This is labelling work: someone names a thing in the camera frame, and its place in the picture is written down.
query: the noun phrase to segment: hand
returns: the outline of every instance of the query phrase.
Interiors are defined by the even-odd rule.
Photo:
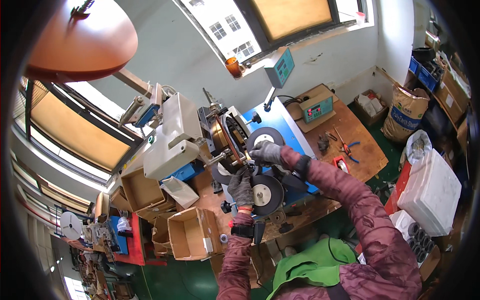
[[[230,179],[227,191],[236,202],[237,207],[253,205],[250,176],[250,170],[247,167],[243,167]]]
[[[271,165],[282,165],[279,146],[271,141],[261,141],[257,143],[249,152],[250,157],[255,161],[256,165],[269,167]]]

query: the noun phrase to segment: window sill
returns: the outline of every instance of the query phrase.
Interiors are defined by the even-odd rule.
[[[334,29],[331,29],[331,30],[328,30],[328,31],[320,32],[320,33],[318,33],[314,36],[306,37],[305,39],[302,39],[298,42],[291,43],[287,46],[290,48],[290,51],[294,52],[294,51],[302,49],[302,48],[304,48],[308,45],[318,43],[320,41],[326,40],[328,38],[331,38],[331,37],[334,37],[334,36],[337,36],[337,35],[340,35],[340,34],[343,34],[343,33],[347,33],[347,32],[350,32],[350,31],[355,31],[355,30],[359,30],[359,29],[363,29],[363,28],[367,28],[367,27],[373,27],[373,26],[375,26],[375,24],[373,22],[364,23],[363,25],[357,25],[357,24],[346,25],[346,26],[334,28]],[[241,77],[234,78],[234,79],[235,80],[240,80],[243,77],[255,72],[256,70],[258,70],[260,68],[263,68],[269,62],[269,59],[273,56],[274,53],[275,53],[275,51],[266,55],[266,56],[264,56],[264,57],[262,57],[261,59],[257,60],[256,62],[254,62],[252,64],[251,68],[245,70],[245,72],[242,74]]]

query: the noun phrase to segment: machine control panel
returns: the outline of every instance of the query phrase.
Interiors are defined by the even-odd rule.
[[[265,71],[270,79],[272,86],[282,88],[295,67],[292,54],[288,47],[280,47],[270,59],[270,63],[265,65]]]

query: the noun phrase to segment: black wristband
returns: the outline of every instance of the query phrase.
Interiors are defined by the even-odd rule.
[[[237,225],[232,227],[230,231],[231,235],[236,235],[242,238],[253,239],[253,227],[247,225]]]
[[[302,181],[307,181],[308,170],[310,169],[310,162],[312,158],[308,155],[302,155],[298,162],[293,167]]]

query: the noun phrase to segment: sack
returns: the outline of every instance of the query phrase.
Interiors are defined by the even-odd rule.
[[[394,86],[390,112],[381,131],[387,139],[405,143],[410,134],[420,124],[430,100],[421,88],[410,91]]]

